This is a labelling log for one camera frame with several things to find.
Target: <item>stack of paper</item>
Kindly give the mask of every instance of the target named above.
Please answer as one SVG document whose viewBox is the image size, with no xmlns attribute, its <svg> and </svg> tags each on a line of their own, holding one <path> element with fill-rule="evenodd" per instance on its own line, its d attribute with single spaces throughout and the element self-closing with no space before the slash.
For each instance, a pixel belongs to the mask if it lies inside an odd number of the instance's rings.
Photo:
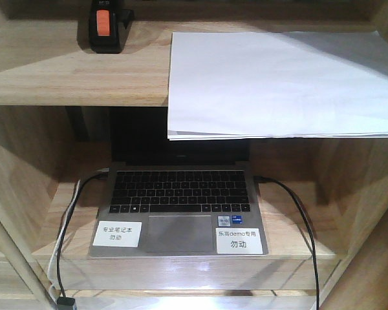
<svg viewBox="0 0 388 310">
<path fill-rule="evenodd" d="M 388 137 L 378 33 L 174 33 L 168 138 Z"/>
</svg>

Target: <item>sticker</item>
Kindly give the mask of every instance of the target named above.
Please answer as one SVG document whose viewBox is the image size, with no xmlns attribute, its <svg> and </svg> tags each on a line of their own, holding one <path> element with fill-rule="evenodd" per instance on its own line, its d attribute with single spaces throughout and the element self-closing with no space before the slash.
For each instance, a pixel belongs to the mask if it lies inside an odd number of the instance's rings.
<svg viewBox="0 0 388 310">
<path fill-rule="evenodd" d="M 216 228 L 217 254 L 263 254 L 258 228 Z"/>
<path fill-rule="evenodd" d="M 231 226 L 229 216 L 219 216 L 219 226 Z"/>
<path fill-rule="evenodd" d="M 243 219 L 241 218 L 241 215 L 233 215 L 232 222 L 233 224 L 243 224 Z"/>
<path fill-rule="evenodd" d="M 141 226 L 141 222 L 100 221 L 92 245 L 138 247 Z"/>
</svg>

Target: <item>wooden cabinet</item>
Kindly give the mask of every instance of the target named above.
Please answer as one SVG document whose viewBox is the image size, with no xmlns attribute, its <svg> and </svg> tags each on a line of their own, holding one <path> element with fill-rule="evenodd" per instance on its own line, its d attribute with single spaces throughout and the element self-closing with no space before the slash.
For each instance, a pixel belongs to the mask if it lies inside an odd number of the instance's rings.
<svg viewBox="0 0 388 310">
<path fill-rule="evenodd" d="M 130 1 L 127 7 L 137 20 L 125 50 L 96 55 L 86 47 L 88 2 L 0 1 L 0 227 L 8 236 L 0 276 L 9 274 L 17 286 L 13 297 L 0 299 L 3 303 L 28 295 L 40 307 L 51 307 L 43 270 L 74 182 L 109 166 L 109 144 L 76 141 L 66 106 L 166 105 L 172 31 L 373 31 L 376 26 L 357 7 L 368 8 L 373 20 L 373 13 L 383 10 L 372 1 Z M 386 26 L 382 31 L 388 34 L 388 22 L 377 25 Z M 324 300 L 388 208 L 388 139 L 253 140 L 250 162 L 256 175 L 285 182 L 304 201 L 316 231 Z M 78 297 L 80 309 L 187 303 L 310 309 L 314 276 L 308 234 L 281 189 L 269 184 L 259 189 L 265 257 L 95 260 L 87 251 L 103 182 L 91 183 L 63 252 L 68 295 Z M 2 283 L 0 291 L 13 290 Z"/>
</svg>

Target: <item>laptop keyboard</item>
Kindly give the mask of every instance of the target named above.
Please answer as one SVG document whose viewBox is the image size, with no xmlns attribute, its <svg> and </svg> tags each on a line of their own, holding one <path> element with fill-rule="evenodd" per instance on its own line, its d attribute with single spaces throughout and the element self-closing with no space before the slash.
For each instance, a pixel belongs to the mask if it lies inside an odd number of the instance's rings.
<svg viewBox="0 0 388 310">
<path fill-rule="evenodd" d="M 249 212 L 244 172 L 118 171 L 110 213 Z"/>
</svg>

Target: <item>black cable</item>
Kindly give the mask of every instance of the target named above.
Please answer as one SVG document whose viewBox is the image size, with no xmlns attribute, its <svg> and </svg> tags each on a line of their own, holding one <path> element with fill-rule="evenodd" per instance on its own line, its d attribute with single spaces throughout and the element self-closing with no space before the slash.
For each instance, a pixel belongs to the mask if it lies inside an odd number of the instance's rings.
<svg viewBox="0 0 388 310">
<path fill-rule="evenodd" d="M 300 215 L 303 219 L 303 222 L 305 223 L 306 229 L 309 233 L 310 237 L 310 243 L 312 244 L 312 260 L 313 260 L 313 268 L 315 273 L 315 283 L 316 283 L 316 310 L 319 310 L 319 274 L 318 274 L 318 263 L 316 262 L 316 249 L 315 249 L 315 239 L 313 236 L 312 228 L 309 225 L 308 218 L 306 216 L 306 213 L 304 212 L 305 206 L 303 205 L 302 201 L 300 200 L 299 196 L 292 191 L 289 187 L 287 187 L 285 184 L 281 183 L 280 181 L 277 181 L 272 178 L 264 178 L 262 176 L 256 177 L 256 180 L 260 183 L 275 183 L 278 186 L 284 188 L 284 190 L 292 197 L 294 203 L 296 204 L 296 207 L 299 209 Z"/>
<path fill-rule="evenodd" d="M 96 174 L 94 176 L 91 176 L 89 178 L 87 178 L 79 187 L 79 190 L 78 190 L 78 194 L 76 195 L 76 198 L 75 200 L 72 202 L 72 208 L 70 208 L 69 210 L 69 213 L 66 215 L 66 225 L 64 226 L 62 232 L 61 232 L 61 238 L 60 238 L 60 243 L 58 245 L 58 251 L 57 251 L 57 256 L 56 256 L 56 274 L 57 274 L 57 277 L 58 277 L 58 283 L 59 283 L 59 286 L 60 286 L 60 291 L 62 293 L 62 296 L 63 297 L 66 297 L 66 293 L 65 293 L 65 288 L 63 287 L 63 284 L 62 284 L 62 280 L 61 280 L 61 276 L 60 276 L 60 266 L 59 266 L 59 262 L 60 262 L 60 256 L 61 256 L 61 252 L 62 252 L 62 247 L 63 247 L 63 241 L 65 239 L 65 235 L 66 235 L 66 231 L 67 231 L 67 227 L 69 226 L 69 222 L 70 222 L 70 219 L 72 218 L 72 215 L 73 215 L 73 211 L 75 210 L 75 206 L 76 206 L 76 203 L 78 202 L 79 200 L 79 197 L 80 197 L 80 194 L 83 190 L 83 188 L 85 187 L 85 185 L 93 180 L 93 179 L 98 179 L 100 180 L 101 177 L 104 177 L 107 175 L 107 172 L 101 172 L 99 174 Z"/>
</svg>

